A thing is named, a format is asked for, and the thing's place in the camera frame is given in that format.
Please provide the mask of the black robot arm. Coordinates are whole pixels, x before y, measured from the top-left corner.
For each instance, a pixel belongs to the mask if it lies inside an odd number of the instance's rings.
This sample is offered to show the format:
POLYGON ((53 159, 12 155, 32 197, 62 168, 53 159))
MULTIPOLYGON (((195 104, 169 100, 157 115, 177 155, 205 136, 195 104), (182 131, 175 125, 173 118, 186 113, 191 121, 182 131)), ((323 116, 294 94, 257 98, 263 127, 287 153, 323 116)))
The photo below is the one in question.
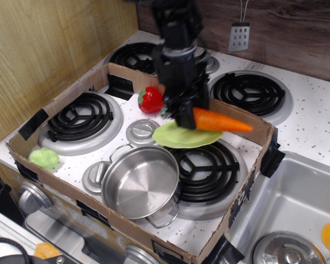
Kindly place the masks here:
POLYGON ((183 128, 197 128, 194 107, 209 108, 206 62, 195 57, 203 29, 194 1, 143 1, 151 8, 164 42, 154 48, 153 63, 165 86, 166 115, 183 128))

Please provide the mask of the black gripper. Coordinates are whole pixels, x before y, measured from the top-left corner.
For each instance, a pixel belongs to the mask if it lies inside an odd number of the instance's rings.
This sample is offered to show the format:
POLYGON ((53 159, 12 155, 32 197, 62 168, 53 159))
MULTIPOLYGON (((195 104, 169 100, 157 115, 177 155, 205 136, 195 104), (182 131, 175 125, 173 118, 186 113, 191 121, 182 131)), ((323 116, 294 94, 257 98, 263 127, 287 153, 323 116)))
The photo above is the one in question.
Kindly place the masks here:
POLYGON ((197 46, 171 49, 157 45, 152 51, 159 83, 165 86, 163 102, 179 127, 195 130, 193 107, 209 108, 206 63, 195 57, 197 46))

